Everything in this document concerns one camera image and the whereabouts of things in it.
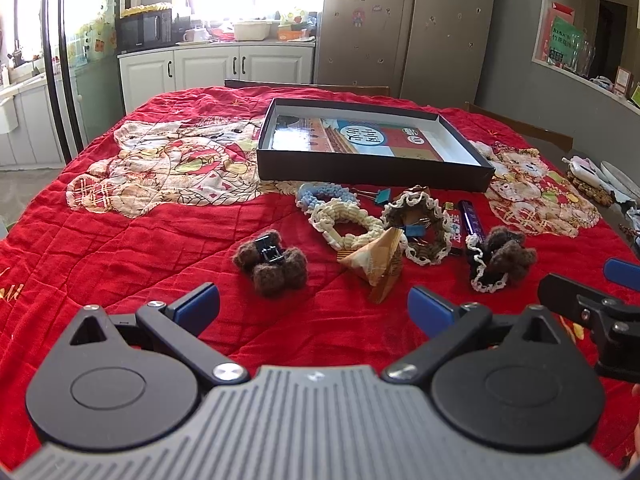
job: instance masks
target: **sticker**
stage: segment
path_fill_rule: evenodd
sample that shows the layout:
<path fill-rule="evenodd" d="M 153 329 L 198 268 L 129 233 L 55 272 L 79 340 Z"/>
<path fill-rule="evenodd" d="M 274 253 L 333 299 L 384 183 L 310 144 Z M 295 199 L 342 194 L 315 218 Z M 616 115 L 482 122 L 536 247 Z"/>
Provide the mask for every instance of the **sticker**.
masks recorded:
<path fill-rule="evenodd" d="M 353 11 L 353 26 L 362 27 L 365 20 L 364 9 L 356 9 Z"/>

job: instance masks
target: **open box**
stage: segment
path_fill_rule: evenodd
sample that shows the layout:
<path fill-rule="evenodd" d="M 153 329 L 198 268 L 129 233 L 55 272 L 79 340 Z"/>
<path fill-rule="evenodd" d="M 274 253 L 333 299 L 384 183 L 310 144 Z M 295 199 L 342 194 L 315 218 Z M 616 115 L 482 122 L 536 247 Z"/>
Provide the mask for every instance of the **open box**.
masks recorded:
<path fill-rule="evenodd" d="M 494 167 L 439 114 L 274 99 L 260 133 L 263 180 L 485 192 Z"/>

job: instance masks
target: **blue gripper pad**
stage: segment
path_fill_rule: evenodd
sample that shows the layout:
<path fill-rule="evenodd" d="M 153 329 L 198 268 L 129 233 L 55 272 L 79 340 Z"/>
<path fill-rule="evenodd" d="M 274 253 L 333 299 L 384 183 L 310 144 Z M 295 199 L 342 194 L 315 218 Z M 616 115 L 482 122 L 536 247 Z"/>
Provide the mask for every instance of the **blue gripper pad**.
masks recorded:
<path fill-rule="evenodd" d="M 213 283 L 203 283 L 166 308 L 165 315 L 194 336 L 199 336 L 220 312 L 220 294 Z"/>
<path fill-rule="evenodd" d="M 604 264 L 604 277 L 610 282 L 640 292 L 640 267 L 617 258 L 610 258 Z"/>
<path fill-rule="evenodd" d="M 460 317 L 458 307 L 423 286 L 409 291 L 406 306 L 411 321 L 429 338 L 445 331 Z"/>

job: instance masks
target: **brown fuzzy hair clip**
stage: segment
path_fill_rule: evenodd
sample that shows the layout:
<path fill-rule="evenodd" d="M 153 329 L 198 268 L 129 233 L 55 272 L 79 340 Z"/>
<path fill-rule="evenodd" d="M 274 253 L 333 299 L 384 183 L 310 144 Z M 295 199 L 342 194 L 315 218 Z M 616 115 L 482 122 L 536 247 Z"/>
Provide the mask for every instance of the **brown fuzzy hair clip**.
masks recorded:
<path fill-rule="evenodd" d="M 467 259 L 471 267 L 471 286 L 478 292 L 496 292 L 507 280 L 517 284 L 536 263 L 535 249 L 524 246 L 523 233 L 504 226 L 491 229 L 484 241 L 477 235 L 467 237 Z"/>
<path fill-rule="evenodd" d="M 285 288 L 306 284 L 306 257 L 297 247 L 282 251 L 277 231 L 267 231 L 251 242 L 241 244 L 232 261 L 254 282 L 261 296 L 275 296 Z"/>

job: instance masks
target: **white cabinet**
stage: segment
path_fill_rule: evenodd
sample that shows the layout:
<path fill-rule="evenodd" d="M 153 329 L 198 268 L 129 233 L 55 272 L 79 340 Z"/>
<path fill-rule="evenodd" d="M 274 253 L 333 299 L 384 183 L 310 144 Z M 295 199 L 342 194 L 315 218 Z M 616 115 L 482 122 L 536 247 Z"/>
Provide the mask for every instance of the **white cabinet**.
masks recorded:
<path fill-rule="evenodd" d="M 175 91 L 174 52 L 149 52 L 120 58 L 122 94 L 127 113 L 152 97 Z"/>
<path fill-rule="evenodd" d="M 240 48 L 216 46 L 174 51 L 175 89 L 224 86 L 239 77 Z"/>
<path fill-rule="evenodd" d="M 224 86 L 225 79 L 310 84 L 311 45 L 213 44 L 120 57 L 127 114 L 152 97 L 175 90 Z"/>
<path fill-rule="evenodd" d="M 308 46 L 241 46 L 240 79 L 310 84 L 313 52 Z"/>

